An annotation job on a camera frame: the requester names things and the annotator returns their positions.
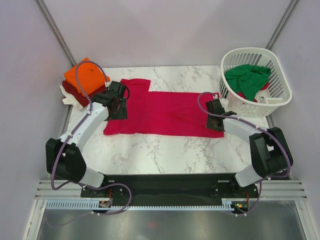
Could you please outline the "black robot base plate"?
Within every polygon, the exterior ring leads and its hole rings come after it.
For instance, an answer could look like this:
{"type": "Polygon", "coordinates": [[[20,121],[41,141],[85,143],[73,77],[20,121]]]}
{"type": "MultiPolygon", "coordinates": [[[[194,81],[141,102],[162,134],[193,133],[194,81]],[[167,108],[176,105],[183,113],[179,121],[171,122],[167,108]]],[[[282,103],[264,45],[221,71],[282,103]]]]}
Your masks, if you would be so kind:
{"type": "Polygon", "coordinates": [[[253,199],[258,197],[258,188],[233,187],[233,173],[195,174],[126,174],[106,175],[103,190],[86,187],[81,191],[83,198],[108,198],[117,206],[134,205],[192,205],[218,204],[222,199],[253,199]]]}

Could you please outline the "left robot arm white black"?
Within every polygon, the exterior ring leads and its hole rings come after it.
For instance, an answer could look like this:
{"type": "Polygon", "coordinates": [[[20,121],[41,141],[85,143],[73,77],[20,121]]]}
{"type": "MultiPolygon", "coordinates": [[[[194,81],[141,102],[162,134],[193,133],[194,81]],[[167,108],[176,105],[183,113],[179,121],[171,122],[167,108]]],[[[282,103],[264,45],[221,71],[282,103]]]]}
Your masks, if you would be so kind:
{"type": "Polygon", "coordinates": [[[45,144],[46,169],[51,174],[51,187],[54,179],[66,180],[72,183],[91,186],[92,191],[99,197],[106,196],[110,185],[104,181],[104,174],[89,168],[82,151],[104,121],[125,120],[128,118],[127,100],[125,95],[130,91],[120,82],[112,81],[102,93],[97,93],[90,99],[83,116],[70,131],[59,138],[50,138],[45,144]]]}

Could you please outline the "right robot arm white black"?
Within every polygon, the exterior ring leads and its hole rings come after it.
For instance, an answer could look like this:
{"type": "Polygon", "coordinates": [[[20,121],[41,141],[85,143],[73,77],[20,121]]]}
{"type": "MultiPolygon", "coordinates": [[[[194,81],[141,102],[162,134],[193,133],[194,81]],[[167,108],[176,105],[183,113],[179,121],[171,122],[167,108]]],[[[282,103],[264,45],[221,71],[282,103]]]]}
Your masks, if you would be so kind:
{"type": "Polygon", "coordinates": [[[225,111],[220,99],[205,106],[208,129],[235,135],[249,144],[251,164],[231,177],[229,191],[233,196],[242,196],[247,186],[268,177],[288,176],[294,161],[280,128],[256,126],[233,111],[225,111]]]}

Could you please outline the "pink red t shirt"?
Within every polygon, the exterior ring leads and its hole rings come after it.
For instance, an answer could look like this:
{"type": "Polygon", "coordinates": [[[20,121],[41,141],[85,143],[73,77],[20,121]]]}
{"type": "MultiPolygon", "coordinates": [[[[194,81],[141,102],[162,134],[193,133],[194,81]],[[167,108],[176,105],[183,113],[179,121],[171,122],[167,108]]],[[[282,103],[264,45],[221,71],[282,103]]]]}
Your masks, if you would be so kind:
{"type": "Polygon", "coordinates": [[[129,89],[127,118],[108,121],[103,134],[154,134],[164,136],[222,138],[224,133],[206,127],[208,116],[202,111],[212,100],[197,92],[150,91],[148,79],[122,79],[129,89]]]}

